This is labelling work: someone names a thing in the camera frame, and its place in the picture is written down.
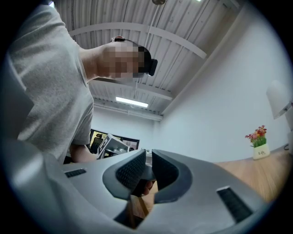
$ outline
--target ceiling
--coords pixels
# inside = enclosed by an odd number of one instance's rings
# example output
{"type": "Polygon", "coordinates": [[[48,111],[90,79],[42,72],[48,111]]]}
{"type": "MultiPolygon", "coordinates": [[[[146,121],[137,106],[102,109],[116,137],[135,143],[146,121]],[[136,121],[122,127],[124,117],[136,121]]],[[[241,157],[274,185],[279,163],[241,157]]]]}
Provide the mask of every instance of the ceiling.
{"type": "Polygon", "coordinates": [[[239,2],[166,0],[157,6],[151,0],[59,0],[55,7],[82,48],[94,48],[122,35],[145,46],[158,60],[154,76],[91,81],[95,106],[160,116],[226,34],[241,7],[239,2]],[[116,96],[149,105],[117,103],[116,96]]]}

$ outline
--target flower pot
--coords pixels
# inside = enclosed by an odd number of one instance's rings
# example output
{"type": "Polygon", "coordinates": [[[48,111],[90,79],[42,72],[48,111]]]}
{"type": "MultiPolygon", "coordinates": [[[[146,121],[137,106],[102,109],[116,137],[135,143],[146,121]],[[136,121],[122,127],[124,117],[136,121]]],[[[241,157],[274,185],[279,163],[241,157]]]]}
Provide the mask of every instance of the flower pot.
{"type": "Polygon", "coordinates": [[[270,155],[269,146],[267,144],[263,144],[261,146],[253,148],[253,159],[262,159],[270,155]]]}

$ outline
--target lamp shade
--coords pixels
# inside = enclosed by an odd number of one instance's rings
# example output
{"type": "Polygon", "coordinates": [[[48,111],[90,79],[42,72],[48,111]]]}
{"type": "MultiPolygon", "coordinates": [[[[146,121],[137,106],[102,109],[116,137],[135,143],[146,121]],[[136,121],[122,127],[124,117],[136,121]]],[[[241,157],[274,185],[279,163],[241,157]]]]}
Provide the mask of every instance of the lamp shade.
{"type": "Polygon", "coordinates": [[[267,98],[271,105],[271,112],[274,119],[284,114],[293,101],[293,91],[290,91],[278,80],[272,81],[266,91],[267,98]]]}

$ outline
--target hand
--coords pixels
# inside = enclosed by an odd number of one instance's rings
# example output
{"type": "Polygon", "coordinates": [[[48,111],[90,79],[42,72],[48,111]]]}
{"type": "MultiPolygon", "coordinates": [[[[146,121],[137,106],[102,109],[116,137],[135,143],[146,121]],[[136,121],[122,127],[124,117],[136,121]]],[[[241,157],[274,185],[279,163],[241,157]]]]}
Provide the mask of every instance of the hand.
{"type": "Polygon", "coordinates": [[[143,194],[144,194],[144,195],[147,195],[147,194],[150,193],[150,190],[152,189],[153,184],[154,184],[154,181],[148,181],[148,182],[146,183],[145,189],[144,189],[144,191],[143,191],[143,194]]]}

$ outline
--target white wall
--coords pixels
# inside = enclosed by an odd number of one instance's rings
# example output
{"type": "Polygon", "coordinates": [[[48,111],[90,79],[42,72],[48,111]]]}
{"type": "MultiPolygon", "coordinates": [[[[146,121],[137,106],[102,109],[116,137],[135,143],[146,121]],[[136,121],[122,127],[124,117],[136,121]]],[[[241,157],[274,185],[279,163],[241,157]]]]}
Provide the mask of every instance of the white wall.
{"type": "Polygon", "coordinates": [[[92,129],[138,139],[140,149],[152,149],[153,120],[94,108],[92,129]]]}
{"type": "Polygon", "coordinates": [[[155,147],[212,162],[244,159],[253,150],[245,135],[263,124],[269,147],[283,146],[288,124],[284,116],[273,120],[266,97],[273,80],[292,89],[286,54],[259,15],[245,15],[207,69],[164,116],[155,147]]]}

